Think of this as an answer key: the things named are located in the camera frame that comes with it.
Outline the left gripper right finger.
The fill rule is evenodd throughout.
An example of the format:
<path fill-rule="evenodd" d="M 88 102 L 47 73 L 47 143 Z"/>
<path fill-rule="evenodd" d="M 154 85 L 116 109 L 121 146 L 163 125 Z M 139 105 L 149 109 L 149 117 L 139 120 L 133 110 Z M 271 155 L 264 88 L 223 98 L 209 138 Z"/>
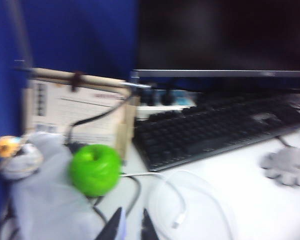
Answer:
<path fill-rule="evenodd" d="M 159 240 L 151 217 L 146 208 L 143 209 L 143 218 L 141 223 L 141 240 Z"/>

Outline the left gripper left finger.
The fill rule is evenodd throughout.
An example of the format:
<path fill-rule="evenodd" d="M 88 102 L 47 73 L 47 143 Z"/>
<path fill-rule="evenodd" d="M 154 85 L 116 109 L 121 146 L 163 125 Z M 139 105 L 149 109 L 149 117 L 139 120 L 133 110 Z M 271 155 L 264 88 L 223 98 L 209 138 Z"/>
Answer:
<path fill-rule="evenodd" d="M 96 240 L 122 240 L 123 239 L 123 209 L 119 207 L 105 224 Z"/>

